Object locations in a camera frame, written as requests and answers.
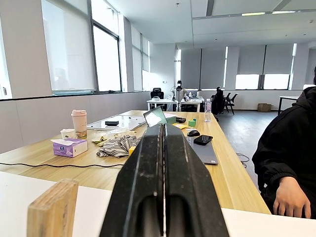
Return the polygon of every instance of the black phone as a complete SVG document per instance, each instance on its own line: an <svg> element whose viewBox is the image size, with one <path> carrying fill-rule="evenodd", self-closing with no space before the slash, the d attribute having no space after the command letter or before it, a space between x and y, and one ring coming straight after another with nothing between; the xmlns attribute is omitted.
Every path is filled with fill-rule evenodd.
<svg viewBox="0 0 316 237"><path fill-rule="evenodd" d="M193 140L195 144L205 146L207 143L209 143L213 139L212 136L207 135L201 135L200 137L197 137Z"/></svg>
<svg viewBox="0 0 316 237"><path fill-rule="evenodd" d="M105 121L105 125L107 126L116 126L118 123L119 121Z"/></svg>

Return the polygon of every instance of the black mouse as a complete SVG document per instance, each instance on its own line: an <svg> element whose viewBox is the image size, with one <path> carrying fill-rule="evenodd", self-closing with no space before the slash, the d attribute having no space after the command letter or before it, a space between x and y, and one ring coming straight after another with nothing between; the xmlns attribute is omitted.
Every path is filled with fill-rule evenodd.
<svg viewBox="0 0 316 237"><path fill-rule="evenodd" d="M188 137L197 137L200 136L200 133L197 130L192 130L188 132Z"/></svg>

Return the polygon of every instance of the ceiling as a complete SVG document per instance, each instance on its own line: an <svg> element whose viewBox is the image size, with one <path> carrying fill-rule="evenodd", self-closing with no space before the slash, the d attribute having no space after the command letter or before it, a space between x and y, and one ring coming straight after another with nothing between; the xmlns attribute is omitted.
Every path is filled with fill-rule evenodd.
<svg viewBox="0 0 316 237"><path fill-rule="evenodd" d="M153 43L202 48L316 41L316 0L215 0L207 16L212 1L108 0ZM241 16L252 12L267 13Z"/></svg>

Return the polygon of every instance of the wooden block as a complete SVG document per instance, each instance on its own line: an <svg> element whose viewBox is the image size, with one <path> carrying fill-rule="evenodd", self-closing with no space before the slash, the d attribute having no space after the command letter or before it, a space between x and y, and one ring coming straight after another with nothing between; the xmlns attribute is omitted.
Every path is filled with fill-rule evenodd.
<svg viewBox="0 0 316 237"><path fill-rule="evenodd" d="M27 237L71 237L78 181L63 179L33 201L28 209Z"/></svg>

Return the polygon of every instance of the gray floor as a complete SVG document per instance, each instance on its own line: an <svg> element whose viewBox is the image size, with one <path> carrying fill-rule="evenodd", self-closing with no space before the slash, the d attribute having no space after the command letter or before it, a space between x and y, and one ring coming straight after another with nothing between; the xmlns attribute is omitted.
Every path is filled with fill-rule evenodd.
<svg viewBox="0 0 316 237"><path fill-rule="evenodd" d="M235 111L234 116L231 112L225 111L224 114L216 116L235 152L250 158L250 161L246 163L246 170L256 186L257 175L251 159L257 149L259 138L276 116L277 112L261 113L257 111Z"/></svg>

